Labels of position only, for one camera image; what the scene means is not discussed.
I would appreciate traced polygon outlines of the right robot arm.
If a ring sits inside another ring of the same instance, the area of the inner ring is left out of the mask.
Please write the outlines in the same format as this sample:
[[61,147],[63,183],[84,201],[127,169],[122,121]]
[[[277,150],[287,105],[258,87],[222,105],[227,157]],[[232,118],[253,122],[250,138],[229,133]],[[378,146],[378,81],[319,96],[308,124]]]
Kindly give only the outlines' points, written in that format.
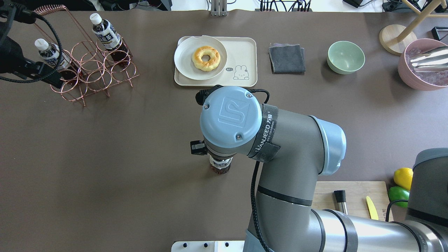
[[244,154],[263,163],[251,182],[252,220],[245,252],[446,252],[447,148],[416,157],[403,222],[313,210],[320,175],[334,174],[346,151],[336,124],[261,104],[251,90],[217,85],[198,92],[203,141],[191,153],[228,162]]

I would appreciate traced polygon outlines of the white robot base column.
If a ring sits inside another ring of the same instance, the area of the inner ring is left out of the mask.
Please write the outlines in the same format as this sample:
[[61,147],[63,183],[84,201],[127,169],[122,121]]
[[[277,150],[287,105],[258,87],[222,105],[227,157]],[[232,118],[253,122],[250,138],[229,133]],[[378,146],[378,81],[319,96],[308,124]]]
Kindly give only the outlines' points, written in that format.
[[178,241],[171,252],[242,252],[244,243],[243,240]]

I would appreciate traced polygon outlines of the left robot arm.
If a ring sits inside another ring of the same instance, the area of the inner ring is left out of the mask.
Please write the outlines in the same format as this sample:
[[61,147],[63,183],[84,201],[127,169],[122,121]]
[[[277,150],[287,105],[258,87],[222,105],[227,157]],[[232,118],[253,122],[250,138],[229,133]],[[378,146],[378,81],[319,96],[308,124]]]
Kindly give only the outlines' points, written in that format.
[[20,78],[20,80],[17,80],[1,77],[1,80],[22,84],[43,81],[55,88],[62,88],[64,82],[61,80],[61,74],[57,71],[57,68],[51,68],[43,62],[33,62],[25,58],[20,45],[8,37],[14,20],[27,24],[34,24],[37,19],[42,20],[56,38],[60,51],[57,61],[57,65],[59,65],[62,62],[63,48],[56,31],[48,20],[12,0],[1,1],[1,17],[7,19],[6,22],[1,22],[1,73],[11,73]]

